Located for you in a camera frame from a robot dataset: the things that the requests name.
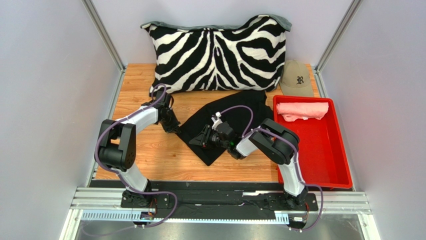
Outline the black t-shirt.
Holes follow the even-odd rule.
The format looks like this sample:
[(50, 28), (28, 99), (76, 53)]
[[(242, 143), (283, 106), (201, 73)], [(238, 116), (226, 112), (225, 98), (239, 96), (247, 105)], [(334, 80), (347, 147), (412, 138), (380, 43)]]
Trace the black t-shirt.
[(237, 108), (225, 112), (220, 119), (228, 122), (235, 133), (241, 136), (247, 125), (250, 125), (248, 129), (251, 130), (258, 127), (265, 119), (274, 118), (274, 112), (271, 107), (266, 105), (266, 101), (267, 96), (264, 91), (244, 90), (206, 103), (180, 126), (180, 133), (177, 136), (201, 161), (210, 166), (226, 149), (222, 147), (205, 149), (190, 144), (190, 140), (195, 138), (205, 125), (213, 123), (211, 117), (215, 113), (234, 106), (237, 106)]

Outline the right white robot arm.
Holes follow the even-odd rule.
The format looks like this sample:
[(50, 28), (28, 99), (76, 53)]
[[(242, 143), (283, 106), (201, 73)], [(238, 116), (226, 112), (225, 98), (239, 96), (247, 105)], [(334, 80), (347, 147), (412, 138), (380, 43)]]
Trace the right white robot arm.
[(223, 148), (235, 159), (241, 160), (259, 150), (277, 164), (283, 179), (284, 200), (295, 208), (305, 204), (308, 194), (298, 163), (300, 139), (296, 133), (266, 118), (257, 128), (245, 136), (238, 136), (234, 129), (221, 120), (203, 130), (189, 141), (204, 149)]

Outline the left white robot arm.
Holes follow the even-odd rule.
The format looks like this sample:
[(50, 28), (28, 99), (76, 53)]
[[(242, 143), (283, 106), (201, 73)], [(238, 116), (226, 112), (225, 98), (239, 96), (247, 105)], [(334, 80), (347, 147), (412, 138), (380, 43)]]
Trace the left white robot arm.
[(151, 183), (135, 164), (137, 135), (151, 125), (160, 124), (168, 134), (179, 134), (180, 122), (173, 110), (174, 98), (164, 90), (135, 112), (101, 123), (94, 158), (98, 165), (116, 174), (130, 192), (149, 195)]

